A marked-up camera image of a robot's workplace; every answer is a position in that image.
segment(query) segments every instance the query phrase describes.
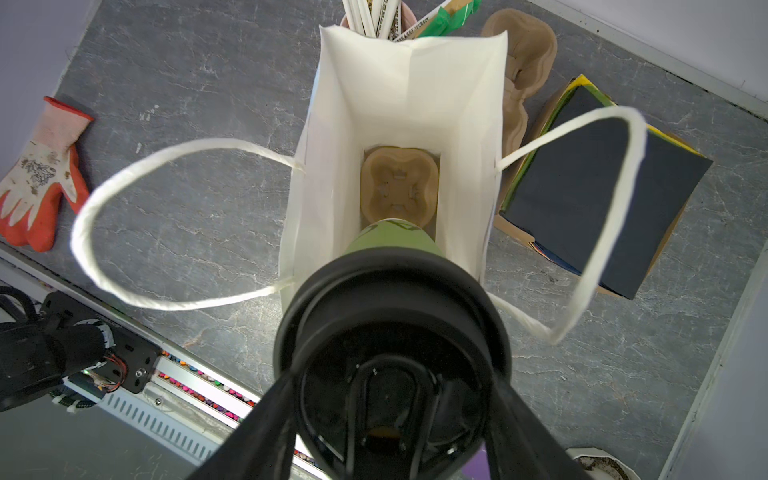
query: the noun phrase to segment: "black cable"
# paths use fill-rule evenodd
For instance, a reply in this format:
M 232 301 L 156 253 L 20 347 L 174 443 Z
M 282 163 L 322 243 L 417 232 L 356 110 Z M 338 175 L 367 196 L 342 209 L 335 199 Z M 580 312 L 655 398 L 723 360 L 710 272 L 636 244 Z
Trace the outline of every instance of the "black cable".
M 63 390 L 51 390 L 48 392 L 48 394 L 51 396 L 52 399 L 55 399 L 58 396 L 64 395 Z M 62 397 L 61 400 L 58 401 L 58 404 L 64 407 L 71 406 L 76 399 L 73 399 L 70 396 Z M 92 406 L 96 405 L 96 402 L 92 402 L 91 400 L 80 400 L 80 402 L 74 406 L 76 409 L 89 409 Z
M 29 298 L 29 295 L 22 292 L 18 288 L 13 288 L 12 286 L 0 286 L 0 295 L 8 295 L 12 296 L 18 302 L 22 305 L 22 308 L 24 309 L 25 317 L 22 319 L 22 322 L 30 322 L 30 323 L 37 323 L 38 320 L 40 320 L 40 317 L 38 317 L 38 312 L 35 310 L 35 304 L 32 302 L 32 299 Z M 8 315 L 12 316 L 16 321 L 18 322 L 18 318 L 21 315 L 21 312 L 18 311 L 18 308 L 10 302 L 10 300 L 2 297 L 2 300 L 0 300 L 0 308 L 2 308 Z M 8 305 L 12 307 L 13 310 L 8 311 Z

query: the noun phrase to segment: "stack of folders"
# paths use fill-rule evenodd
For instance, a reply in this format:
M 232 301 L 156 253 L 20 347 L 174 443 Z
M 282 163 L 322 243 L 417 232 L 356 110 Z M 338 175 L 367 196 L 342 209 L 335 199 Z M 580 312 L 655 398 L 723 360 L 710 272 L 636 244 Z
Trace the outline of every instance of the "stack of folders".
M 561 90 L 533 131 L 542 135 L 612 105 L 583 75 Z M 494 225 L 581 275 L 611 203 L 627 147 L 627 125 L 596 121 L 531 152 L 504 186 Z M 645 159 L 627 221 L 601 278 L 604 293 L 633 299 L 712 161 L 648 127 Z

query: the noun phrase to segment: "gray marble surface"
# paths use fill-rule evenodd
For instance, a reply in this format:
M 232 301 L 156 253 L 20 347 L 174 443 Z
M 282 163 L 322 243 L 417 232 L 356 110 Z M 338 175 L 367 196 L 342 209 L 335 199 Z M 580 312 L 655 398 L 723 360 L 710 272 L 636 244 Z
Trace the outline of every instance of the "gray marble surface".
M 410 2 L 417 16 L 433 3 Z M 513 385 L 563 445 L 607 449 L 655 478 L 766 239 L 768 124 L 522 0 L 486 0 L 461 33 L 477 35 L 502 7 L 542 18 L 558 34 L 550 78 L 526 103 L 532 118 L 585 73 L 715 162 L 635 301 L 596 296 L 559 346 L 505 319 Z M 319 58 L 317 27 L 342 15 L 338 0 L 104 0 L 58 92 L 96 117 L 79 146 L 86 181 L 94 187 L 153 151 L 200 137 L 292 154 Z M 245 154 L 184 158 L 105 207 L 97 258 L 125 286 L 166 299 L 265 285 L 276 279 L 289 179 L 287 167 Z M 24 252 L 120 306 L 70 254 L 73 218 L 65 207 L 51 252 Z M 490 291 L 547 319 L 573 286 L 574 277 L 494 230 Z M 273 381 L 277 296 L 188 313 L 124 309 L 259 391 Z

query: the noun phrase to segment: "green paper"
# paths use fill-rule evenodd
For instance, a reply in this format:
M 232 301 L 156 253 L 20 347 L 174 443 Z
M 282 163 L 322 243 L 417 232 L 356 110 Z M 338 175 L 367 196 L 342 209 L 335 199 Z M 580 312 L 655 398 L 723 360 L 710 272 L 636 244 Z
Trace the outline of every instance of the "green paper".
M 455 14 L 450 15 L 443 7 L 441 7 L 437 15 L 433 18 L 429 25 L 424 28 L 421 37 L 442 37 L 451 33 L 454 30 L 461 28 L 467 21 L 467 17 L 475 13 L 482 0 L 473 0 L 473 2 L 464 5 Z

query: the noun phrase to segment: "red rubber-coated glove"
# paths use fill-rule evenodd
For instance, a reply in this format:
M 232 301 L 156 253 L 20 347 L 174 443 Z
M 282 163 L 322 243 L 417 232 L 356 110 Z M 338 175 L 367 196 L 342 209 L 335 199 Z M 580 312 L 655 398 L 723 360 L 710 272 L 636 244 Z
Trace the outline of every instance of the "red rubber-coated glove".
M 11 245 L 50 250 L 61 194 L 75 213 L 88 199 L 74 143 L 92 121 L 83 112 L 45 97 L 32 139 L 0 181 L 0 234 Z

